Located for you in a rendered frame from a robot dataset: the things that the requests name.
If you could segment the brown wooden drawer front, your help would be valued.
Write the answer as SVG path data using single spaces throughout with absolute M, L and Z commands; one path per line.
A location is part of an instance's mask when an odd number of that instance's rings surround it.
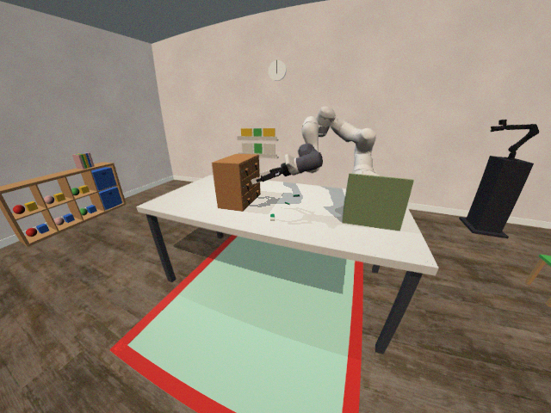
M 255 200 L 260 195 L 260 183 L 252 188 L 252 200 Z
M 250 160 L 240 164 L 239 168 L 240 168 L 240 179 L 242 180 L 243 178 L 245 178 L 251 173 Z
M 259 158 L 254 157 L 251 159 L 251 173 L 259 169 Z
M 259 177 L 259 170 L 255 171 L 254 173 L 251 174 L 251 179 L 255 179 L 255 178 L 258 178 Z M 255 184 L 251 184 L 252 187 L 254 187 L 256 185 Z
M 251 190 L 248 191 L 245 195 L 242 196 L 242 201 L 243 201 L 243 210 L 244 210 L 252 203 Z
M 251 189 L 251 176 L 247 176 L 244 180 L 241 181 L 241 189 L 242 195 Z

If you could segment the brown wooden chest of drawers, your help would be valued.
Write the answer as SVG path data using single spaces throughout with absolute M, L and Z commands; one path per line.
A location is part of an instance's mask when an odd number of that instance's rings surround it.
M 243 201 L 240 179 L 239 165 L 254 157 L 259 158 L 259 154 L 234 154 L 212 162 L 214 174 L 214 187 L 216 193 L 217 206 L 220 209 L 234 210 L 243 212 Z

